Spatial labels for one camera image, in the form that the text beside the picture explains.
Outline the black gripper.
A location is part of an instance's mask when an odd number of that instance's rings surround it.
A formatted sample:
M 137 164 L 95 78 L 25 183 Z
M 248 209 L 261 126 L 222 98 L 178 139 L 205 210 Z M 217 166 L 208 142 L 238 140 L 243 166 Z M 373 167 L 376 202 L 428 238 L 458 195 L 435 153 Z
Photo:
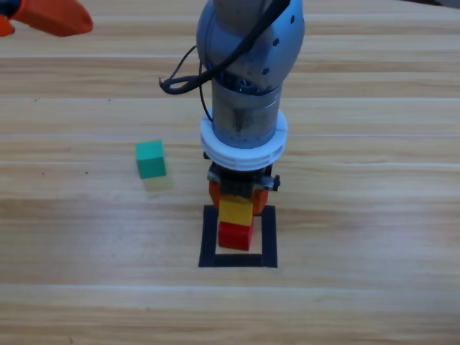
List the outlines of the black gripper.
M 280 176 L 272 175 L 272 165 L 253 171 L 238 171 L 218 165 L 205 152 L 203 157 L 211 162 L 207 174 L 208 192 L 216 209 L 221 196 L 239 196 L 252 199 L 252 214 L 258 216 L 266 206 L 267 194 L 280 187 Z
M 0 37 L 14 34 L 12 18 L 57 37 L 83 35 L 93 30 L 86 8 L 75 0 L 0 0 Z

